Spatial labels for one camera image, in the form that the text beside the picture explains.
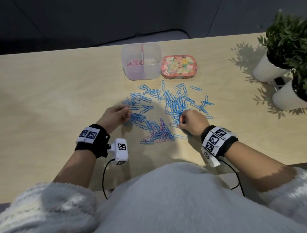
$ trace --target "person's right hand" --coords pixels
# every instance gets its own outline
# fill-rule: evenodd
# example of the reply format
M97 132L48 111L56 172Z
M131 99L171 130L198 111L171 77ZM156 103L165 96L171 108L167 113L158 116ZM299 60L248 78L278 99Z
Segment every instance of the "person's right hand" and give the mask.
M200 136L210 126L207 118L197 110L183 111L179 121L181 124L177 128L185 129L196 136Z

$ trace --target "translucent plastic box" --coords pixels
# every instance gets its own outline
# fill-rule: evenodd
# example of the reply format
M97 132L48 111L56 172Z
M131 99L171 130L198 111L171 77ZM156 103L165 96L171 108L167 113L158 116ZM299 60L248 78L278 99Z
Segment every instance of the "translucent plastic box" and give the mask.
M142 44L128 44L122 48L122 66L128 79L145 80L155 79L161 74L162 52L156 43L144 43L144 64L128 66L133 60L142 60Z

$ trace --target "forearm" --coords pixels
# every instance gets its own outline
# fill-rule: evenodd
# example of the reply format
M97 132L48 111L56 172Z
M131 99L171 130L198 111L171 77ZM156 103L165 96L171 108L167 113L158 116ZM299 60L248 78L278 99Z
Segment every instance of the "forearm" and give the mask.
M241 142L235 142L225 153L225 157L249 177L260 192L278 188L290 182L296 175L293 168Z
M96 157L89 150L76 150L55 177L55 183L69 183L88 188Z

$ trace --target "black cable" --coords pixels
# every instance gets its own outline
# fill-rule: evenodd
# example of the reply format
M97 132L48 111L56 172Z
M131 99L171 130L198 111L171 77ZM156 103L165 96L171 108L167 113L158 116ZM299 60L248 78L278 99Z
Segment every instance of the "black cable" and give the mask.
M219 159L218 161L222 161L223 163L225 163L228 167L230 167L234 172L235 172L235 174L237 175L237 178L238 178L238 185L236 186L236 187L233 187L233 188L231 188L231 190L233 190L233 189L235 189L235 188L237 188L238 186L240 186L240 188L241 188L241 191L242 191L242 194L243 194L243 196L245 196L245 194L244 194L244 191L243 191L243 188L242 188L242 185L241 185L241 182L240 182L240 178L239 178L239 175L238 175L238 173L228 164L228 163L226 163L225 161L223 161L223 160L221 160L221 159Z
M106 196L106 193L105 193L104 187L103 187L104 173L106 172L106 168L107 168L108 164L109 164L110 162L114 161L114 160L115 160L115 159L111 159L111 160L106 164L106 167L104 168L103 175L102 175L102 191L103 191L103 194L104 194L104 196L106 197L107 200L108 200L108 198L107 198L107 196Z

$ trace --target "plastic container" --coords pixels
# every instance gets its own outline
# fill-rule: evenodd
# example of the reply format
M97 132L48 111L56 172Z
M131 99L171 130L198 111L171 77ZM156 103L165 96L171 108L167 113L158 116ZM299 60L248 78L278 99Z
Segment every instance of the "plastic container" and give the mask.
M193 78L197 63L190 55L172 55L162 58L161 74L166 79Z
M145 80L160 76L162 64L161 47L156 43L144 43L144 64L128 66L133 60L142 60L142 44L128 44L122 48L122 67L128 79Z

